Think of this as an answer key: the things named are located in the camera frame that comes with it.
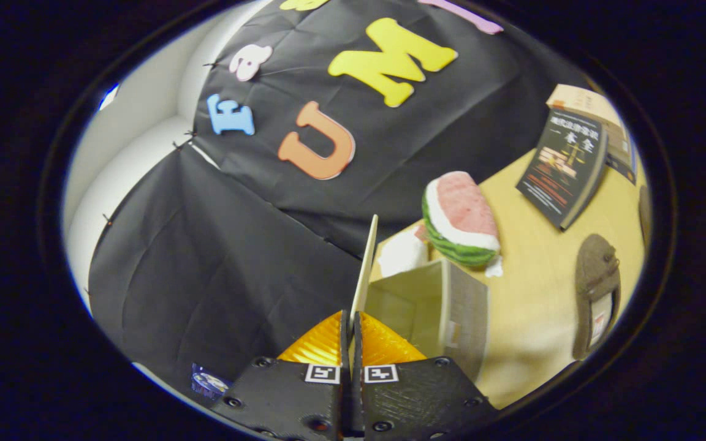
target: stuffed watermelon slice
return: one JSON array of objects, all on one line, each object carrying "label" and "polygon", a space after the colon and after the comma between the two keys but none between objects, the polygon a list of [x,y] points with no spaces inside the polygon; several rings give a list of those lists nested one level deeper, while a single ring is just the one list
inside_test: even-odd
[{"label": "stuffed watermelon slice", "polygon": [[492,209],[469,174],[450,172],[430,182],[421,208],[426,236],[449,260],[478,267],[498,256]]}]

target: black book cover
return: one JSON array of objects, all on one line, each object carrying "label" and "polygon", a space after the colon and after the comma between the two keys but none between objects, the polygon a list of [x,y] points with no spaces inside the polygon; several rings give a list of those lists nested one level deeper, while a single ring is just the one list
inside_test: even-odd
[{"label": "black book cover", "polygon": [[561,231],[585,208],[606,157],[601,123],[551,109],[535,156],[516,185]]}]

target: yellow table surface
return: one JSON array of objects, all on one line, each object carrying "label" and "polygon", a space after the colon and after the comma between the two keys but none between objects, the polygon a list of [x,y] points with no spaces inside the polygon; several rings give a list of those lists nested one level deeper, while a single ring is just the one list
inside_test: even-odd
[{"label": "yellow table surface", "polygon": [[[617,250],[622,285],[618,317],[636,287],[644,260],[639,187],[645,184],[645,173],[638,159],[636,186],[604,167],[596,195],[568,230],[560,232],[515,188],[533,153],[479,185],[498,223],[503,275],[485,277],[484,271],[460,267],[490,288],[487,348],[476,385],[499,409],[526,396],[574,360],[574,279],[583,240],[597,233]],[[378,258],[389,239],[378,244],[370,282],[382,278]],[[430,246],[430,260],[441,257]]]}]

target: yellow foam letter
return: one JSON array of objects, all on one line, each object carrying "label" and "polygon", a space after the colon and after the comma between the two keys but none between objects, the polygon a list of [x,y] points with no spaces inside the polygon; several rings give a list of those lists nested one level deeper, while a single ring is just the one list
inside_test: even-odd
[{"label": "yellow foam letter", "polygon": [[437,72],[457,58],[453,48],[440,47],[398,25],[392,18],[381,18],[366,27],[366,34],[383,52],[346,50],[337,54],[328,65],[333,76],[348,74],[377,90],[387,106],[397,108],[407,100],[414,89],[408,83],[396,83],[386,75],[412,81],[424,81],[421,69],[410,58],[414,56],[421,67]]},{"label": "yellow foam letter", "polygon": [[328,0],[287,0],[279,6],[282,10],[296,9],[296,11],[309,11],[323,6]]}]

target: letter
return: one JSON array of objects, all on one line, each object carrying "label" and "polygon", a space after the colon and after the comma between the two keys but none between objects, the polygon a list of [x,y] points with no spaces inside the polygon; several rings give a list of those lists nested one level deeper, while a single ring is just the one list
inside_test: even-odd
[{"label": "letter", "polygon": [[459,6],[454,5],[454,3],[447,2],[446,0],[418,0],[418,2],[424,5],[432,5],[445,9],[455,16],[462,17],[468,22],[473,23],[477,28],[479,28],[479,31],[490,34],[491,36],[503,31],[501,25],[479,17],[476,14],[473,14],[473,12],[470,12],[467,9],[462,9]]},{"label": "letter", "polygon": [[279,146],[277,156],[283,161],[291,161],[312,178],[332,179],[353,160],[355,140],[342,125],[317,109],[317,103],[310,101],[299,112],[296,124],[300,127],[312,126],[334,142],[334,152],[327,158],[306,147],[299,140],[299,134],[290,132]]},{"label": "letter", "polygon": [[236,73],[238,81],[250,81],[273,52],[271,47],[246,45],[233,55],[227,69]]},{"label": "letter", "polygon": [[397,108],[407,100],[414,89],[408,83],[396,83],[386,75],[412,81],[424,81],[421,69],[410,58],[415,56],[421,67],[437,72],[457,58],[453,48],[440,47],[398,25],[392,18],[381,18],[370,23],[366,34],[383,52],[346,50],[337,54],[328,65],[333,76],[348,74],[362,81],[384,96],[384,102]]},{"label": "letter", "polygon": [[208,97],[207,105],[214,133],[219,135],[225,130],[241,130],[248,135],[255,134],[252,109],[241,106],[241,111],[234,112],[233,109],[238,108],[238,103],[232,100],[219,102],[219,95],[216,93]]},{"label": "letter", "polygon": [[309,11],[323,6],[328,0],[287,0],[279,6],[282,10],[296,9],[296,11]]}]

